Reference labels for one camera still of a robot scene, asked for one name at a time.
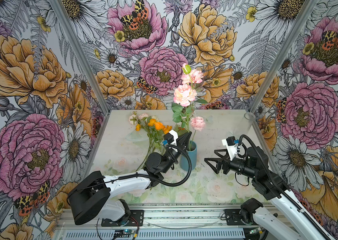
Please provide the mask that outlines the teal ceramic vase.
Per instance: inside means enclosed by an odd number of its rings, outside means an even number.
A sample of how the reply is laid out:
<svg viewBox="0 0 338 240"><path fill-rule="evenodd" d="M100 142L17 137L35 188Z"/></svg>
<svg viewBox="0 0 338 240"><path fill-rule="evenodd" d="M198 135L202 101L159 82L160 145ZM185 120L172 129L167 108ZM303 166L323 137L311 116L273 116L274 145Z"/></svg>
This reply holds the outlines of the teal ceramic vase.
<svg viewBox="0 0 338 240"><path fill-rule="evenodd" d="M197 154L198 154L198 148L195 142L190 141L190 149L187 150L187 154L189 159L191 160L192 170L194 170L197 164ZM184 171L189 170L189 163L186 156L181 155L179 165L182 170Z"/></svg>

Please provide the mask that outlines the orange poppy flower stem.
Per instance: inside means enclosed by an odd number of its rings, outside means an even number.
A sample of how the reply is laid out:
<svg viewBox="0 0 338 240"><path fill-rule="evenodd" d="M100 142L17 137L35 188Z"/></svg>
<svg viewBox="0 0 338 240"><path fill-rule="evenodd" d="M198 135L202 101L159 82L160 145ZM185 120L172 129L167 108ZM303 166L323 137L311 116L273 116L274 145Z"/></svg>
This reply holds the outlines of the orange poppy flower stem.
<svg viewBox="0 0 338 240"><path fill-rule="evenodd" d="M147 154L143 160L143 162L139 165L137 168L138 170L141 170L144 167L144 164L146 163L148 156L151 153L160 153L161 152L161 147L163 144L164 140L164 134L168 133L170 130L172 130L172 126L165 126L158 120L150 117L148 126L151 129L150 133L147 133L148 141L149 141L149 146L148 146L148 151Z"/></svg>

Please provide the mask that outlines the large pink peony stem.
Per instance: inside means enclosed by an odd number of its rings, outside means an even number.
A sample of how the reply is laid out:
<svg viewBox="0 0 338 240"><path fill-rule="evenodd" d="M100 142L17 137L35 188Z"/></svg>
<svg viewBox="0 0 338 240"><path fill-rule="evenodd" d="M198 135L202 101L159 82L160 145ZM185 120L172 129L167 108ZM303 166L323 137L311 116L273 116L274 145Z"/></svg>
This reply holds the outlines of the large pink peony stem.
<svg viewBox="0 0 338 240"><path fill-rule="evenodd" d="M190 132L192 129L190 120L197 117L195 115L196 104L207 103L205 99L199 97L204 75L202 71L192 69L188 64L183 64L182 70L182 84L174 89L174 102L171 109L173 122L177 124L177 129Z"/></svg>

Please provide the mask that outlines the pink rose flower stem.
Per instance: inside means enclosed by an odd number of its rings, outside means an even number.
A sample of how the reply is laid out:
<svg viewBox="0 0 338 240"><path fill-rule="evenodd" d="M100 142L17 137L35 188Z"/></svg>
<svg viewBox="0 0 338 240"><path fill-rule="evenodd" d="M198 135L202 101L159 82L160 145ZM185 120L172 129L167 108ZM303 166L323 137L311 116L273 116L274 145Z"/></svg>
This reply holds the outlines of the pink rose flower stem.
<svg viewBox="0 0 338 240"><path fill-rule="evenodd" d="M203 117L193 117L190 120L190 125L194 130L194 135L192 137L192 141L194 140L196 132L201 132L206 127L206 122Z"/></svg>

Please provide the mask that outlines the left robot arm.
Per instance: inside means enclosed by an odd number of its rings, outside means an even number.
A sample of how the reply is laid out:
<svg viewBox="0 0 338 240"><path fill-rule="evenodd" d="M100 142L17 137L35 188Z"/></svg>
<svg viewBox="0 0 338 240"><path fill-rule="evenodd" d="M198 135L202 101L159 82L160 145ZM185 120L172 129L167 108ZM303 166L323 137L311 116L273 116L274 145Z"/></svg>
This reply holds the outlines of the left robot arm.
<svg viewBox="0 0 338 240"><path fill-rule="evenodd" d="M114 201L113 197L134 190L151 189L159 184L167 187L184 184L192 172L192 162L187 153L191 135L187 132L179 136L171 130L164 136L165 152L149 154L144 167L134 173L118 176L104 176L100 171L90 173L68 194L75 224L80 226L100 218L123 225L131 216L131 211L124 200ZM178 163L180 156L188 162L186 176L176 183L165 182L163 174Z"/></svg>

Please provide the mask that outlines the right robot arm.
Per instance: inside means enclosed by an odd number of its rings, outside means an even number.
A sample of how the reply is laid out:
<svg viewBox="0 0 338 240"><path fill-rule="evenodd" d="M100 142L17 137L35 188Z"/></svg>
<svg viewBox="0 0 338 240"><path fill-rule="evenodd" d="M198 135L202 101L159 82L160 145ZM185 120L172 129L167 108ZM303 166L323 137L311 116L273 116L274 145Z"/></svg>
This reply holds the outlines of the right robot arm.
<svg viewBox="0 0 338 240"><path fill-rule="evenodd" d="M270 171L268 156L260 147L249 147L239 154L236 146L215 150L215 158L205 163L216 173L235 172L251 181L251 186L276 207L291 226L275 217L260 201L252 198L241 204L240 220L257 224L278 240L332 240L333 237L299 202L294 192L276 173Z"/></svg>

